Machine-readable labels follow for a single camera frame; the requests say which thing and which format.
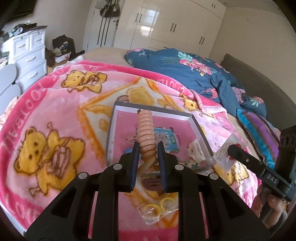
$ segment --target gray headboard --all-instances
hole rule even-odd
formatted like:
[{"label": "gray headboard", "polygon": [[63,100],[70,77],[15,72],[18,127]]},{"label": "gray headboard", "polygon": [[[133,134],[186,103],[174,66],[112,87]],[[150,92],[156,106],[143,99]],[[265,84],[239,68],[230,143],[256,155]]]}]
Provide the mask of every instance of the gray headboard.
[{"label": "gray headboard", "polygon": [[225,55],[221,66],[234,75],[238,85],[246,89],[246,95],[264,100],[266,119],[273,126],[282,130],[296,125],[296,104],[269,78],[230,54]]}]

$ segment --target open box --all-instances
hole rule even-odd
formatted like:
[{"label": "open box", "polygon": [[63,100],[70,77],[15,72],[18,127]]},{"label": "open box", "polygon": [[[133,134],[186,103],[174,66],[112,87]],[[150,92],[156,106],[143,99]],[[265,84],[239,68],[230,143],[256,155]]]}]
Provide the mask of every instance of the open box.
[{"label": "open box", "polygon": [[163,141],[166,152],[174,154],[182,164],[189,163],[189,145],[197,140],[200,155],[204,159],[210,159],[213,152],[210,145],[196,121],[195,117],[186,112],[179,112],[155,106],[146,106],[116,101],[113,107],[109,125],[106,164],[107,166],[117,163],[124,153],[131,151],[137,141],[138,110],[150,110],[153,115],[155,139]]}]

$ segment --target striped pillow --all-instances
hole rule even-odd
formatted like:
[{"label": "striped pillow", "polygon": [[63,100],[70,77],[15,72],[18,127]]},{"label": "striped pillow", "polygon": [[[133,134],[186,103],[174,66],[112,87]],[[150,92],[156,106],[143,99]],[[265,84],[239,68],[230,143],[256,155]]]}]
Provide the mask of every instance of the striped pillow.
[{"label": "striped pillow", "polygon": [[237,117],[247,130],[259,155],[263,157],[263,162],[274,169],[279,153],[280,131],[263,117],[251,112],[237,110]]}]

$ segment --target ceiling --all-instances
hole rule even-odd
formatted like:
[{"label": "ceiling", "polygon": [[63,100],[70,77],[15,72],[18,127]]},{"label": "ceiling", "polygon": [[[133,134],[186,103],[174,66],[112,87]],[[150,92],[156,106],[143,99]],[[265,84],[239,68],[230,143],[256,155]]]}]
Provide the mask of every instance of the ceiling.
[{"label": "ceiling", "polygon": [[245,7],[254,8],[267,12],[276,13],[284,16],[284,14],[279,10],[278,6],[272,0],[218,0],[226,7]]}]

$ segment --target beige wall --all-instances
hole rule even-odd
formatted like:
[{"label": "beige wall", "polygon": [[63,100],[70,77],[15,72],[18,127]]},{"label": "beige wall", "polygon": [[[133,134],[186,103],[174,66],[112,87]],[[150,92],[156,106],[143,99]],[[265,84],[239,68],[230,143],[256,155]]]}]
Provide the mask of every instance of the beige wall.
[{"label": "beige wall", "polygon": [[37,22],[38,26],[48,26],[45,39],[48,49],[52,49],[53,39],[65,34],[74,39],[76,52],[80,52],[90,5],[91,0],[38,0],[33,14],[7,24],[5,30],[27,20]]},{"label": "beige wall", "polygon": [[280,15],[227,8],[210,59],[228,53],[276,83],[296,103],[296,33]]}]

